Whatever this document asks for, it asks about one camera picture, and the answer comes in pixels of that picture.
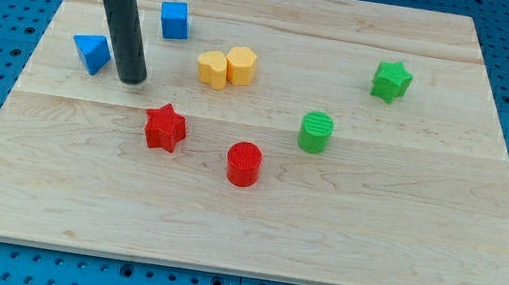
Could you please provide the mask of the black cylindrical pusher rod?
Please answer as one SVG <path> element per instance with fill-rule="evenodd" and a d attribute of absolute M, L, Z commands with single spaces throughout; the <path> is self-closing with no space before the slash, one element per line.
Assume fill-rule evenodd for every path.
<path fill-rule="evenodd" d="M 119 80 L 139 85 L 147 79 L 137 0 L 103 0 Z"/>

